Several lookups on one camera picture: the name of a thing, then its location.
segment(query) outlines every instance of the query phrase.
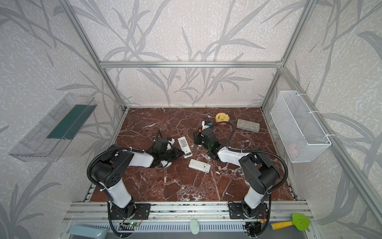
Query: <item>red marble tabletop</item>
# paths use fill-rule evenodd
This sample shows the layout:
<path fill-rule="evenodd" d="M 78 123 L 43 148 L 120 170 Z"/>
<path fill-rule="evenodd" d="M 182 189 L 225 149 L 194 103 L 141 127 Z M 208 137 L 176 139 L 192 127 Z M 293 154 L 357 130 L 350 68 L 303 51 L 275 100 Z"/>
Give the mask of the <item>red marble tabletop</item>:
<path fill-rule="evenodd" d="M 250 149 L 260 147 L 275 152 L 260 108 L 131 108 L 122 125 L 116 143 L 147 149 L 155 138 L 157 129 L 164 138 L 175 139 L 174 146 L 179 147 L 179 137 L 186 136 L 190 148 L 193 148 L 193 132 L 203 120 L 215 122 L 215 115 L 224 112 L 230 122 L 236 125 L 238 119 L 260 123 L 259 133 L 235 128 L 230 141 L 234 148 Z M 227 142 L 230 126 L 214 127 L 220 143 Z M 188 167 L 190 159 L 211 164 L 208 174 Z M 281 164 L 271 157 L 283 174 Z M 207 151 L 197 145 L 193 156 L 175 160 L 168 168 L 158 165 L 155 168 L 129 167 L 123 175 L 123 182 L 136 202 L 142 201 L 239 201 L 247 194 L 249 184 L 240 167 L 212 160 Z M 288 184 L 272 192 L 272 200 L 293 200 Z M 105 202 L 106 195 L 96 188 L 92 202 Z"/>

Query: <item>yellow sponge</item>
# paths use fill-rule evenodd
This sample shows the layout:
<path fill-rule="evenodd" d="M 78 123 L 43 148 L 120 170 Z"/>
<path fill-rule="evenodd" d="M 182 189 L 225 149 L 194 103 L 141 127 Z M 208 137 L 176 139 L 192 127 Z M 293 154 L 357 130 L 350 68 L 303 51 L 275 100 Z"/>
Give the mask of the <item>yellow sponge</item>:
<path fill-rule="evenodd" d="M 215 117 L 215 121 L 217 122 L 222 122 L 222 121 L 229 121 L 230 117 L 226 113 L 218 113 Z"/>

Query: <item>black mounting plate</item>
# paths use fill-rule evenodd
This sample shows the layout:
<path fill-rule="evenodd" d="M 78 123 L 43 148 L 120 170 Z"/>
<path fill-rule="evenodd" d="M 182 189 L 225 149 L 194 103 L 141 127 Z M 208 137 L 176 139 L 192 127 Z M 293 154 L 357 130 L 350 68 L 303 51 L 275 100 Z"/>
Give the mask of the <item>black mounting plate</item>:
<path fill-rule="evenodd" d="M 135 220 L 147 220 L 149 218 L 150 214 L 150 208 L 151 204 L 149 203 L 136 203 L 135 206 L 137 207 L 137 211 L 140 211 L 142 214 L 136 212 L 135 215 L 131 219 Z M 118 212 L 116 207 L 112 205 L 111 212 L 110 212 L 110 218 L 112 220 L 123 220 L 124 215 Z"/>
<path fill-rule="evenodd" d="M 243 205 L 241 202 L 239 203 L 234 203 L 230 202 L 228 203 L 228 208 L 230 211 L 230 218 L 231 219 L 248 219 L 244 213 L 243 213 Z M 261 203 L 259 209 L 257 210 L 257 217 L 255 216 L 254 219 L 263 219 L 264 218 L 264 213 L 267 213 L 268 207 L 266 203 Z"/>

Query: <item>toy shovel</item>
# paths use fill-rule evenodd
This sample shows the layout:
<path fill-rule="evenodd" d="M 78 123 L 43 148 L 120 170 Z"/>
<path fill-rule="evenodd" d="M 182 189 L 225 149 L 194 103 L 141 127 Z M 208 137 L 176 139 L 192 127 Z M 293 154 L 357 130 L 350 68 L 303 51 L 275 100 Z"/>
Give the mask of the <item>toy shovel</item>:
<path fill-rule="evenodd" d="M 310 225 L 310 219 L 301 213 L 294 213 L 292 214 L 292 221 L 282 221 L 279 223 L 272 223 L 270 225 L 270 228 L 272 230 L 276 230 L 280 228 L 286 228 L 287 226 L 292 226 L 292 225 L 295 225 L 297 229 L 299 229 L 300 231 L 305 231 L 306 229 L 308 229 Z"/>

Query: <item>green mat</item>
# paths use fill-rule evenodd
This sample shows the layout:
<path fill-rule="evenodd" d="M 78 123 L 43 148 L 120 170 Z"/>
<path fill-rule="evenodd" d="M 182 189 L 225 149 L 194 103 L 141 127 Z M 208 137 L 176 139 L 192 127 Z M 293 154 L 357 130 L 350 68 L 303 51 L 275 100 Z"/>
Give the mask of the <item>green mat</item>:
<path fill-rule="evenodd" d="M 60 123 L 52 130 L 47 138 L 72 140 L 78 133 L 81 126 L 89 118 L 97 105 L 75 105 L 71 111 L 61 120 Z"/>

